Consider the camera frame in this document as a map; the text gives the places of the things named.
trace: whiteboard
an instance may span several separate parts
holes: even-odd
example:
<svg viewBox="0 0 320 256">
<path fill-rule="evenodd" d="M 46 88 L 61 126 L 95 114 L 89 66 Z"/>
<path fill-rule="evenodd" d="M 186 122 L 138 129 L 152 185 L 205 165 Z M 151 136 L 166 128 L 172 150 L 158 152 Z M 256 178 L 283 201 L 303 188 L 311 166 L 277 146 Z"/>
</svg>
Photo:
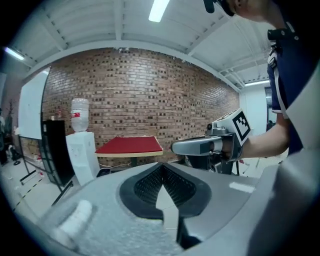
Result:
<svg viewBox="0 0 320 256">
<path fill-rule="evenodd" d="M 19 135 L 31 139 L 42 139 L 41 105 L 49 69 L 37 74 L 21 89 L 18 112 Z"/>
</svg>

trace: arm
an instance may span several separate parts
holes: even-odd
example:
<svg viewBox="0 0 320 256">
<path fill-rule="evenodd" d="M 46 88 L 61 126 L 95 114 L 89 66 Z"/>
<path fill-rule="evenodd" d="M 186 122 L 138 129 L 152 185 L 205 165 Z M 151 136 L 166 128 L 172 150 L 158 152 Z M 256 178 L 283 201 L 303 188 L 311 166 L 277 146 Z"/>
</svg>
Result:
<svg viewBox="0 0 320 256">
<path fill-rule="evenodd" d="M 289 125 L 290 121 L 278 113 L 274 127 L 264 134 L 247 139 L 240 158 L 273 157 L 283 153 L 290 141 Z"/>
</svg>

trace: ceiling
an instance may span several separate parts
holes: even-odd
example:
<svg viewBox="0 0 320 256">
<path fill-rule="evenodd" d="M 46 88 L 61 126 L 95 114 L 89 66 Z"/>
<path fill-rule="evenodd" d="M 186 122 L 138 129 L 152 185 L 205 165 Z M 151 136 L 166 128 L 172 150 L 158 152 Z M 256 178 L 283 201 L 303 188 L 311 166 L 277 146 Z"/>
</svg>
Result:
<svg viewBox="0 0 320 256">
<path fill-rule="evenodd" d="M 230 18 L 202 0 L 171 0 L 160 23 L 148 20 L 153 0 L 48 0 L 8 47 L 24 55 L 28 73 L 64 56 L 104 47 L 135 47 L 198 65 L 236 91 L 268 79 L 267 23 Z"/>
</svg>

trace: red table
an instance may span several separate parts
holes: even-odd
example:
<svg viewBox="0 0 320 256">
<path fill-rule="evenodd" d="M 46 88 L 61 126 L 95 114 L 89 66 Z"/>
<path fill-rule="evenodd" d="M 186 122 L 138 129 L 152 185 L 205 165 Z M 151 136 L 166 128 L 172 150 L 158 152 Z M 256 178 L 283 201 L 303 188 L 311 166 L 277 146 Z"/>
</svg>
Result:
<svg viewBox="0 0 320 256">
<path fill-rule="evenodd" d="M 131 166 L 137 166 L 137 158 L 160 156 L 164 153 L 155 136 L 114 137 L 96 152 L 100 158 L 131 158 Z"/>
</svg>

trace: brick wall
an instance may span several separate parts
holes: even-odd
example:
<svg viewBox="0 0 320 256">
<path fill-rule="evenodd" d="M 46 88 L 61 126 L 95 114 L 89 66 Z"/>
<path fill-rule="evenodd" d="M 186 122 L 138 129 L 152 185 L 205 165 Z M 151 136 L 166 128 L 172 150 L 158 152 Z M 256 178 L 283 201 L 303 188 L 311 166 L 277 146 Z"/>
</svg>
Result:
<svg viewBox="0 0 320 256">
<path fill-rule="evenodd" d="M 139 163 L 177 158 L 170 145 L 178 138 L 203 135 L 207 124 L 239 107 L 239 95 L 209 72 L 181 59 L 141 49 L 96 49 L 52 63 L 43 96 L 43 118 L 71 127 L 71 101 L 89 100 L 89 127 L 95 146 L 115 136 L 156 136 L 163 156 Z M 129 163 L 106 159 L 104 165 Z"/>
</svg>

